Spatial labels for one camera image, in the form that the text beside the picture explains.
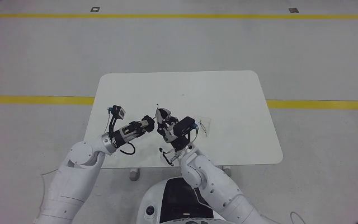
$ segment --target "gray floor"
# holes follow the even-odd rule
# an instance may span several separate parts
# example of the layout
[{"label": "gray floor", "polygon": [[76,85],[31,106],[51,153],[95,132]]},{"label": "gray floor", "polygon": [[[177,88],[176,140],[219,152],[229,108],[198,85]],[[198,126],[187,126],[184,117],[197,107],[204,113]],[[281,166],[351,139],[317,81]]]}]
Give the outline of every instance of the gray floor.
[{"label": "gray floor", "polygon": [[[0,1],[0,13],[356,13],[356,1]],[[255,71],[267,99],[356,100],[356,20],[0,19],[0,94],[94,96],[105,73]],[[0,218],[31,223],[40,174],[81,141],[90,106],[0,105]],[[284,159],[233,168],[265,215],[358,221],[358,111],[270,110]],[[101,170],[73,223],[135,223],[145,191],[177,169]],[[47,185],[52,175],[45,177]]]}]

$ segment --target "yellow line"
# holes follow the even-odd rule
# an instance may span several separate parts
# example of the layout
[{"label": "yellow line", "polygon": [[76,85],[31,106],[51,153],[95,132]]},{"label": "yellow line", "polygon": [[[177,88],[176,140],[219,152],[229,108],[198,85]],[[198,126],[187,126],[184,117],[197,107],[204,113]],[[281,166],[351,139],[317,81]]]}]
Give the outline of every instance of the yellow line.
[{"label": "yellow line", "polygon": [[0,104],[93,105],[94,100],[94,97],[77,96],[0,96]]},{"label": "yellow line", "polygon": [[[0,104],[93,105],[94,97],[83,96],[0,96]],[[266,100],[271,109],[358,110],[358,101]]]},{"label": "yellow line", "polygon": [[0,18],[223,18],[258,20],[358,20],[358,15],[257,14],[0,14]]},{"label": "yellow line", "polygon": [[358,101],[333,100],[266,100],[272,109],[338,109],[358,110]]}]

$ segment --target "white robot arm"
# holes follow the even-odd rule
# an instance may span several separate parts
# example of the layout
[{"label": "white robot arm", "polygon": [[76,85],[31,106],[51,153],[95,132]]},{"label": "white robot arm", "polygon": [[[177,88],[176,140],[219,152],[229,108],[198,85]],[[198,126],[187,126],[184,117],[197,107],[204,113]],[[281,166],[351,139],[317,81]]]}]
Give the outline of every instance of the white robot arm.
[{"label": "white robot arm", "polygon": [[92,141],[78,142],[72,146],[51,182],[44,207],[35,223],[72,223],[74,216],[90,196],[105,154],[111,155],[120,146],[154,129],[153,119],[145,116],[142,121],[131,122],[114,132],[116,120],[123,119],[125,112],[119,106],[113,106],[109,108],[109,111],[113,115],[109,133]]},{"label": "white robot arm", "polygon": [[224,171],[215,167],[193,144],[193,141],[190,141],[190,132],[196,129],[197,134],[199,130],[193,118],[187,116],[178,121],[171,116],[169,110],[164,108],[157,109],[156,117],[157,131],[173,146],[175,155],[169,160],[166,157],[167,152],[163,152],[161,148],[159,151],[170,165],[180,158],[184,180],[192,188],[199,189],[201,196],[214,211],[227,221],[237,224],[267,223],[244,197],[236,183]]},{"label": "white robot arm", "polygon": [[[214,166],[194,144],[191,147],[180,161],[182,176],[192,188],[199,188],[209,206],[233,223],[266,224],[237,184],[223,170]],[[194,153],[195,158],[189,161]]]}]

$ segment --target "white table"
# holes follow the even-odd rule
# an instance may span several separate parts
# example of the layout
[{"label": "white table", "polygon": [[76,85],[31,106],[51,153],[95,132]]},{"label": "white table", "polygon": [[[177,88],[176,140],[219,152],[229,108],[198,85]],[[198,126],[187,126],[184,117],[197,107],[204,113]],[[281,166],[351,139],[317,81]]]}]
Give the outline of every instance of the white table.
[{"label": "white table", "polygon": [[[195,144],[215,165],[276,164],[282,160],[260,82],[252,71],[106,74],[100,80],[84,140],[103,134],[108,107],[118,105],[126,111],[124,120],[116,123],[120,128],[145,115],[154,117],[156,104],[179,120],[186,116],[211,119],[208,136],[200,132]],[[136,154],[117,151],[106,157],[103,167],[168,166],[159,147],[169,151],[171,145],[156,130],[132,141]],[[130,145],[121,149],[132,151]]]}]

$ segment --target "wire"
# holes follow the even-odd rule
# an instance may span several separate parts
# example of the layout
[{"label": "wire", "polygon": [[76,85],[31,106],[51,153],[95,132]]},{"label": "wire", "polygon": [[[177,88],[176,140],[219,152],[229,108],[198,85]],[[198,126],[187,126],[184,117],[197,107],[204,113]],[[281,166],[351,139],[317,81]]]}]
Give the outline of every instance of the wire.
[{"label": "wire", "polygon": [[[303,218],[299,214],[297,214],[296,212],[293,212],[293,211],[290,213],[290,218],[291,218],[291,223],[292,224],[295,224],[295,222],[292,219],[293,214],[296,214],[296,216],[303,222],[303,224],[306,224],[306,222],[303,220]],[[275,220],[272,220],[272,219],[268,218],[267,216],[264,216],[263,214],[261,214],[260,216],[262,216],[264,218],[267,218],[268,220],[270,220],[270,221],[272,221],[272,222],[274,222],[276,224],[281,224],[280,222],[276,222]]]},{"label": "wire", "polygon": [[293,220],[292,220],[292,214],[296,214],[296,216],[299,217],[299,219],[303,222],[303,224],[306,224],[306,222],[303,220],[303,218],[299,214],[297,214],[296,212],[293,212],[293,211],[290,213],[290,218],[291,218],[292,224],[294,224]]},{"label": "wire", "polygon": [[134,153],[135,153],[135,147],[134,147],[134,145],[132,144],[132,143],[130,143],[130,142],[127,142],[127,144],[130,144],[132,147],[133,147],[133,152],[125,152],[125,151],[123,151],[123,150],[119,150],[121,153],[123,153],[123,154],[126,154],[126,155],[133,155]]},{"label": "wire", "polygon": [[44,176],[45,175],[47,175],[47,174],[51,174],[52,172],[55,172],[55,171],[57,171],[58,169],[55,169],[55,170],[52,170],[52,171],[50,171],[50,172],[46,172],[46,173],[44,173],[44,174],[41,174],[41,179],[42,179],[42,181],[43,181],[43,197],[42,197],[42,199],[41,199],[41,204],[40,204],[40,206],[39,206],[39,214],[37,214],[37,217],[36,217],[36,219],[38,219],[39,217],[40,217],[40,215],[41,215],[41,211],[42,211],[42,206],[43,206],[43,204],[44,204],[44,200],[45,200],[45,179],[44,179]]},{"label": "wire", "polygon": [[204,133],[206,134],[206,136],[208,136],[208,133],[206,132],[206,128],[205,128],[205,126],[202,124],[202,122],[200,121],[200,122],[198,122],[198,124],[200,124],[202,130],[204,131]]},{"label": "wire", "polygon": [[201,202],[199,201],[199,198],[197,197],[196,190],[195,190],[195,189],[193,189],[193,190],[194,190],[194,193],[195,193],[197,202],[198,202],[199,204],[201,204],[202,206],[206,206],[206,207],[210,208],[211,210],[213,210],[213,209],[212,209],[210,206],[208,206],[207,204],[201,203]]},{"label": "wire", "polygon": [[109,122],[110,122],[110,113],[108,112],[108,121],[107,121],[106,129],[105,129],[105,132],[104,132],[104,133],[106,133],[106,130],[107,130],[107,127],[108,127]]},{"label": "wire", "polygon": [[194,140],[189,143],[189,145],[191,145],[195,141],[195,139],[197,138],[198,133],[199,133],[199,130],[196,130],[196,136],[195,136]]},{"label": "wire", "polygon": [[157,110],[158,110],[158,108],[159,108],[159,104],[157,104],[156,114],[154,115],[153,120],[157,117]]}]

